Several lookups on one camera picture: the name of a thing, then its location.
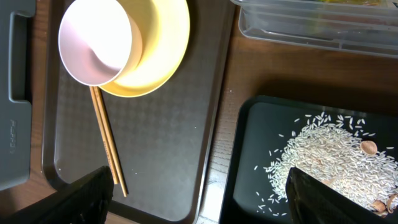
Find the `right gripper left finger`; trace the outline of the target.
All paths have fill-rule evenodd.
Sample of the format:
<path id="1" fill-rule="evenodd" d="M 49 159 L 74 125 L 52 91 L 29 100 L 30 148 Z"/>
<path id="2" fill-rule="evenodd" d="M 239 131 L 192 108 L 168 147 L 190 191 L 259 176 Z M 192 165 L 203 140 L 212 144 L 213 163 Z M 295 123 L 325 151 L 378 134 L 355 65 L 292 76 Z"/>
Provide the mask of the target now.
<path id="1" fill-rule="evenodd" d="M 6 224 L 104 224 L 113 197 L 114 181 L 108 166 L 67 185 L 62 190 L 1 220 Z"/>

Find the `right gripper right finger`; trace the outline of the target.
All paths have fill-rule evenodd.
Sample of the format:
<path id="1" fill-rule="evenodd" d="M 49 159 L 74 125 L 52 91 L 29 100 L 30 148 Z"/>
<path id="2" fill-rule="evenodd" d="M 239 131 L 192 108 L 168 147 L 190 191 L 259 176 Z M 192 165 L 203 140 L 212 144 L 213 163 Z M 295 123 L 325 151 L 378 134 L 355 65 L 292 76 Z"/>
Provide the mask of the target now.
<path id="1" fill-rule="evenodd" d="M 302 170 L 289 170 L 285 191 L 294 224 L 394 224 L 352 202 Z"/>

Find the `pile of rice waste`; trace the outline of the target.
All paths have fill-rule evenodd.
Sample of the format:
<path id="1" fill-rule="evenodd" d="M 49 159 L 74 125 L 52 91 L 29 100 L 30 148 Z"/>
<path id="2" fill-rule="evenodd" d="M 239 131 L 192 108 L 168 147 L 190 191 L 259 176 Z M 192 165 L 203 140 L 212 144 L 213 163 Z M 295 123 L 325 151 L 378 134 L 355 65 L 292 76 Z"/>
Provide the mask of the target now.
<path id="1" fill-rule="evenodd" d="M 262 167 L 271 185 L 268 200 L 286 202 L 291 168 L 298 168 L 366 210 L 386 217 L 397 210 L 397 159 L 393 146 L 378 146 L 365 120 L 325 112 L 295 118 L 285 146 L 269 151 Z"/>

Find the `yellow plate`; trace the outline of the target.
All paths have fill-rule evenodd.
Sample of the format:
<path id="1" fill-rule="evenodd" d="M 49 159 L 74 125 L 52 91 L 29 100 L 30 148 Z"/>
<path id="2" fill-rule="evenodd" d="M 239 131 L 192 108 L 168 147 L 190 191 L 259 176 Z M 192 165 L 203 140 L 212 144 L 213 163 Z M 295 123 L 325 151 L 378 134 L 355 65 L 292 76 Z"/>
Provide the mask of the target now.
<path id="1" fill-rule="evenodd" d="M 125 68 L 100 88 L 120 97 L 138 97 L 161 87 L 175 73 L 187 49 L 190 13 L 186 0 L 122 0 L 137 24 L 142 55 L 135 68 Z"/>

